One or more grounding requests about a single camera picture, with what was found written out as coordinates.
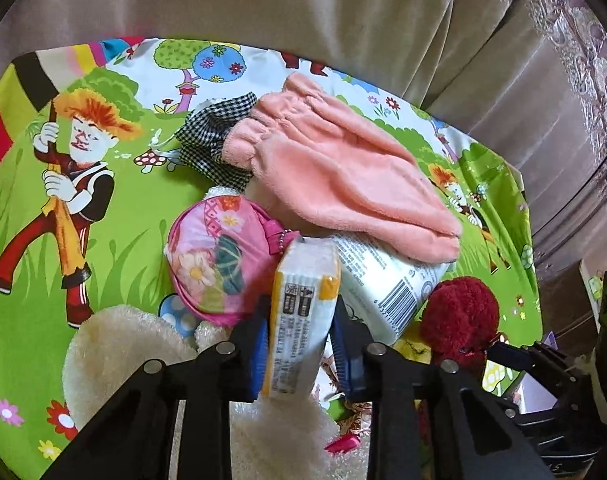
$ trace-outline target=beige curtain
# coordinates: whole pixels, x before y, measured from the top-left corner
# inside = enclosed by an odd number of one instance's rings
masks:
[[[607,36],[582,0],[19,0],[0,76],[131,35],[275,48],[403,96],[522,171],[540,278],[607,269]]]

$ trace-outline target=metal screw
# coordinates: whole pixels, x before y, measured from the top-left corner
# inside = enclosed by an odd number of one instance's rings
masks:
[[[447,374],[456,374],[459,371],[459,365],[452,359],[444,359],[441,361],[441,369]]]
[[[150,375],[159,373],[161,368],[163,368],[163,363],[158,359],[151,359],[143,365],[143,371]]]
[[[367,350],[372,355],[383,355],[387,351],[383,343],[370,343]]]
[[[232,341],[222,341],[217,345],[217,352],[221,355],[230,355],[237,347]]]

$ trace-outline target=yellow tissue packaging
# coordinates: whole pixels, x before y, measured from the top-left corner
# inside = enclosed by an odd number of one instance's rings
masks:
[[[333,240],[300,238],[290,243],[274,276],[264,395],[291,399],[312,391],[340,280]]]

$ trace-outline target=red pompom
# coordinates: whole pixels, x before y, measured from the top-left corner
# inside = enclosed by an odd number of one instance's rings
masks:
[[[499,328],[499,304],[477,278],[463,276],[439,283],[421,319],[421,337],[433,350],[433,363],[454,359],[478,376],[484,350]]]

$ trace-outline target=orange cartoon hair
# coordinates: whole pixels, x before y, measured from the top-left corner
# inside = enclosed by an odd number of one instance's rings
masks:
[[[54,98],[57,113],[67,119],[80,117],[119,140],[133,140],[143,130],[139,124],[119,117],[119,108],[108,102],[103,95],[87,88],[61,93]]]
[[[442,168],[438,164],[428,164],[427,169],[430,172],[430,177],[432,181],[437,185],[437,187],[445,192],[445,186],[451,184],[452,182],[458,182],[457,176],[450,170],[446,170]]]

